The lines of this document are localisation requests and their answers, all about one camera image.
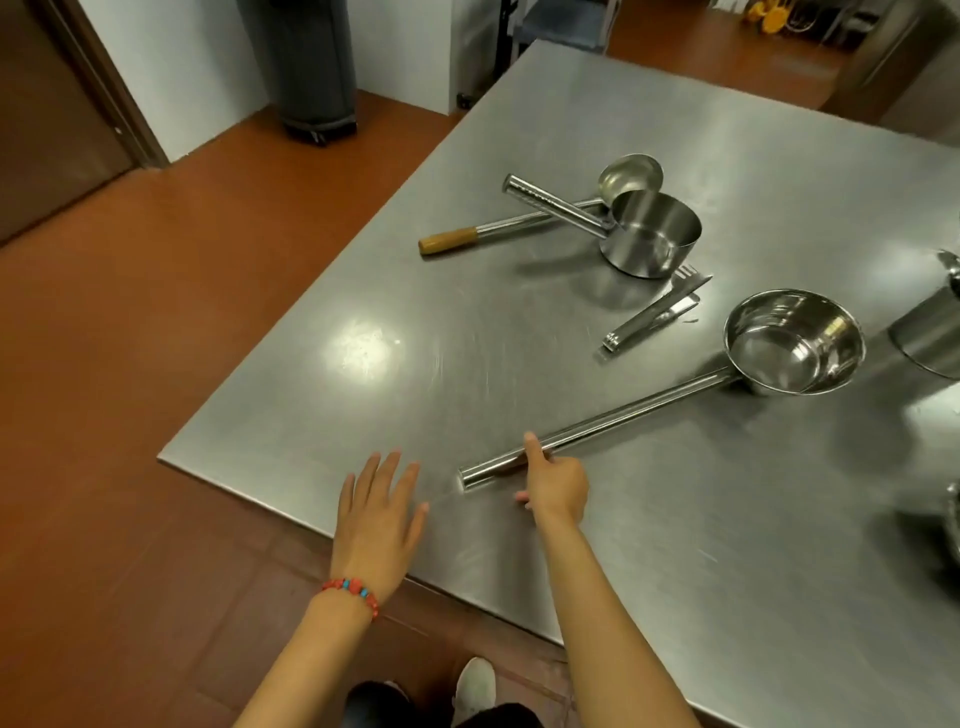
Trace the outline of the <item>person's right hand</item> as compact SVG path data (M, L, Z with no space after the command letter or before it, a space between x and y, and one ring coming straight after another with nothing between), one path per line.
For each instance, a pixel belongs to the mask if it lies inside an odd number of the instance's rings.
M546 454L538 437L523 438L526 456L525 487L533 497L532 513L537 524L578 527L587 506L590 481L580 460Z

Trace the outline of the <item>person's left hand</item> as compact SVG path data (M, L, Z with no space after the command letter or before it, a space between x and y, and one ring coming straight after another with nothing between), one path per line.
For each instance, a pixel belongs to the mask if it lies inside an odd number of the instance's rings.
M330 578L360 582L379 606L402 585L418 548L406 548L405 537L418 504L415 491L420 465L411 462L396 469L390 501L382 502L382 463L389 453L369 455L355 474L353 507L339 519L333 537Z

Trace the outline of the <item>large long-handled steel ladle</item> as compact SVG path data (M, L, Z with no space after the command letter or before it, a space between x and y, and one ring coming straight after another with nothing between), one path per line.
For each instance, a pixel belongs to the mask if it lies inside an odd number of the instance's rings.
M610 459L628 449L668 455L682 437L716 439L722 425L761 417L780 402L831 397L863 368L866 337L839 303L809 290L750 295L724 321L682 316L640 334L618 352L595 351L588 371L562 375L522 394L517 413L491 406L499 450L474 450L464 490L525 466L522 431L536 431L546 455Z

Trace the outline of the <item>person's left forearm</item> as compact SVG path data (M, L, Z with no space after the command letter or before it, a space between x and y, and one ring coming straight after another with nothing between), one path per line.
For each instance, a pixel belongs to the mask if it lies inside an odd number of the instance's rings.
M315 728L377 615L365 593L315 594L232 728Z

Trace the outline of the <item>person's right forearm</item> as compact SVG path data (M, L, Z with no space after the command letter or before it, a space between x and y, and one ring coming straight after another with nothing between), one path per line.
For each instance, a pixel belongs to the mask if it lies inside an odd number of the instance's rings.
M534 513L582 728L701 728L569 516Z

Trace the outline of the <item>white shoe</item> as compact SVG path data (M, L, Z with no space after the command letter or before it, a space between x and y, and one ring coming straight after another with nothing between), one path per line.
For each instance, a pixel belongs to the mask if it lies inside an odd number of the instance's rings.
M493 709L497 704L497 674L481 657L470 658L463 667L452 697L450 728L462 728L467 721Z

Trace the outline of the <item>person's dark trousers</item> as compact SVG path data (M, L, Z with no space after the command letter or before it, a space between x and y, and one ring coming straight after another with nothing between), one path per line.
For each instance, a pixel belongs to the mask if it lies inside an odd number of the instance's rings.
M346 694L338 728L441 728L441 724L395 685L365 681L354 685ZM533 710L513 702L481 710L460 725L448 728L546 726Z

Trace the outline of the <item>steel tongs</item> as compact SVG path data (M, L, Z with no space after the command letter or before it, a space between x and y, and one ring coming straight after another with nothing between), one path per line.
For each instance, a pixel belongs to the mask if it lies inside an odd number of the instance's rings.
M674 306L694 295L699 288L708 284L713 278L712 273L702 273L687 264L680 265L672 273L665 292L628 321L606 334L602 342L603 348L608 353L615 354L629 339L647 331Z

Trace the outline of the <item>steel straight-sided scoop pan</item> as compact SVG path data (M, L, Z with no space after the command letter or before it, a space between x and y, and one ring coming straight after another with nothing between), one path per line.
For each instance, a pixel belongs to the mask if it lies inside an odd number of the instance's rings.
M600 240L603 258L628 276L662 280L686 260L702 237L700 217L686 203L664 192L630 189L614 197L605 217L587 212L516 176L502 190L550 217Z

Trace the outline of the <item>dark grey trash bin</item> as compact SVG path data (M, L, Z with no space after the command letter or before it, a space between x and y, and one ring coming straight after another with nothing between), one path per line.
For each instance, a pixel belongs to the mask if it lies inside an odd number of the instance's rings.
M347 0L236 0L284 130L325 147L357 131Z

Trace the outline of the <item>steel pot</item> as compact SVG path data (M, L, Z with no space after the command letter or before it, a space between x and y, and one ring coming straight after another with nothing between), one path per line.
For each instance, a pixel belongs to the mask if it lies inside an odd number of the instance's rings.
M960 382L960 255L939 249L945 282L888 329L891 343L923 370Z

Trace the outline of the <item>brown door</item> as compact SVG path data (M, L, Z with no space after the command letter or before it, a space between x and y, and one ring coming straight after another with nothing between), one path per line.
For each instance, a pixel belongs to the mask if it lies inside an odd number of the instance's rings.
M0 0L0 246L168 164L79 0Z

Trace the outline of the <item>yellow object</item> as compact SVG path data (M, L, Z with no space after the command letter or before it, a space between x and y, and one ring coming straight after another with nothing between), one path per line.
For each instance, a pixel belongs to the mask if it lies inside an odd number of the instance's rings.
M742 19L764 35L776 35L786 28L790 14L790 0L750 0Z

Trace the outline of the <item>stainless steel cabinet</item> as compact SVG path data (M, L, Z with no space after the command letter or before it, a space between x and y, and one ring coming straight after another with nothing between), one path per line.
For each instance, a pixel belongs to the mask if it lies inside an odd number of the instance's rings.
M960 0L893 0L819 110L960 147Z

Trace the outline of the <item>wooden-handled steel ladle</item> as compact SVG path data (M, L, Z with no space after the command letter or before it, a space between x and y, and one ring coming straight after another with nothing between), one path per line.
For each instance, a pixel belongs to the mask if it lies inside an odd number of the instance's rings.
M609 217L610 205L619 194L643 189L659 191L664 180L664 168L653 156L629 153L618 157L601 172L593 198L575 202L575 206L605 219ZM422 237L417 241L417 249L423 257L433 256L474 245L484 238L503 237L530 229L546 223L549 219L550 216L544 212L531 212L486 224L461 227Z

